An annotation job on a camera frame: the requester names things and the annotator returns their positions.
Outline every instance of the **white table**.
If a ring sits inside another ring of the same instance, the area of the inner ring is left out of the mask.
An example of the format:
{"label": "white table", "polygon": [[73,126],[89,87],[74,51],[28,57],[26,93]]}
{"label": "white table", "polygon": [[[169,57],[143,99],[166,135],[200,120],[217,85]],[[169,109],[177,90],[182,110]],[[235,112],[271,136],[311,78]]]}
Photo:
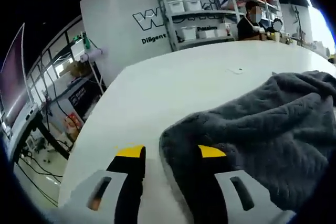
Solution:
{"label": "white table", "polygon": [[139,223],[186,223],[159,160],[161,133],[190,113],[251,91],[272,72],[308,70],[336,77],[336,68],[314,52],[272,41],[196,47],[125,68],[102,96],[76,141],[61,184],[59,205],[82,180],[106,169],[117,147],[143,144],[147,160]]}

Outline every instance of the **floor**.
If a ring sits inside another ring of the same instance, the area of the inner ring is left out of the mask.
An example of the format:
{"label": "floor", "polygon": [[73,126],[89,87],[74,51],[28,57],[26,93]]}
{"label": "floor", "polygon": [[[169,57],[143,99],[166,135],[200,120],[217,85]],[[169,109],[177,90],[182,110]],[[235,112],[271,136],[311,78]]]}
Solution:
{"label": "floor", "polygon": [[[64,136],[61,135],[58,137],[61,141],[66,141],[66,143],[70,144],[70,141]],[[57,175],[62,176],[64,174],[67,160],[63,158],[57,152],[49,152],[48,158],[50,163],[44,162],[46,158],[47,151],[42,150],[40,153],[35,153],[33,157],[40,164],[40,166],[46,171]],[[43,171],[37,163],[29,157],[24,158],[24,160],[20,159],[18,162],[18,166],[14,166],[14,173],[17,176],[21,186],[27,193],[28,197],[32,200],[32,202],[41,210],[48,210],[50,208],[55,208],[58,201],[60,182],[62,182],[62,177],[54,178],[51,175],[40,175],[37,174],[33,169],[35,169],[39,173],[46,173]],[[46,197],[42,195],[41,192],[33,185],[33,183],[26,177],[26,175],[20,170],[19,166],[22,168],[24,173],[42,190],[44,193],[49,196],[48,200]]]}

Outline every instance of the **black stand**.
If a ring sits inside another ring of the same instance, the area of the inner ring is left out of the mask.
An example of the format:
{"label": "black stand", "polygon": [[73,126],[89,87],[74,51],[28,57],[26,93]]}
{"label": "black stand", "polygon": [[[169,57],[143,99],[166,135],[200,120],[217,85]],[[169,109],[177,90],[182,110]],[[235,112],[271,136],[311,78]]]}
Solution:
{"label": "black stand", "polygon": [[51,133],[47,130],[47,128],[43,124],[43,117],[40,112],[38,112],[34,118],[31,120],[31,122],[28,124],[27,128],[24,130],[22,137],[20,138],[13,155],[12,165],[14,163],[17,163],[20,158],[20,153],[22,148],[25,146],[26,140],[29,137],[31,131],[35,131],[36,129],[39,129],[41,134],[44,136],[44,138],[47,140],[49,144],[52,145],[53,148],[55,148],[56,151],[59,152],[59,154],[62,155],[66,160],[69,159],[69,153],[57,142],[57,140],[51,135]]}

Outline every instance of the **white wall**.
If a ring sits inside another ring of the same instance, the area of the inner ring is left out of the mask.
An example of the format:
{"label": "white wall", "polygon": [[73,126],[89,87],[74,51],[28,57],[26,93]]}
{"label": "white wall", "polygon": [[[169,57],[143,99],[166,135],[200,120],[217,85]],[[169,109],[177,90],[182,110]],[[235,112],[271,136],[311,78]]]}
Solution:
{"label": "white wall", "polygon": [[97,61],[109,85],[126,67],[171,52],[168,38],[143,44],[142,39],[166,34],[157,0],[82,0],[85,31],[108,55]]}
{"label": "white wall", "polygon": [[306,33],[306,42],[313,42],[311,18],[307,7],[300,5],[281,4],[282,16],[284,18],[285,31],[290,35],[297,32],[299,23],[296,22],[295,13],[292,11],[291,6],[295,9],[297,7],[300,16],[301,28]]}

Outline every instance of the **black shirt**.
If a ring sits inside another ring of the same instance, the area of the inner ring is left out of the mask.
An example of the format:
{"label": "black shirt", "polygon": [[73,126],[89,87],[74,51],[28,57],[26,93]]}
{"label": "black shirt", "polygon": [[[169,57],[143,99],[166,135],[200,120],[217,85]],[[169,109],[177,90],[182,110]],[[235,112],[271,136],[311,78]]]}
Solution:
{"label": "black shirt", "polygon": [[[252,26],[258,26],[258,25],[266,31],[265,27],[263,26],[263,24],[261,22],[259,22],[259,23],[252,23]],[[239,21],[238,25],[237,25],[237,28],[238,28],[238,40],[242,40],[242,39],[246,39],[246,38],[250,38],[250,37],[259,35],[258,31],[253,31],[252,26],[246,20],[245,17],[242,18]]]}

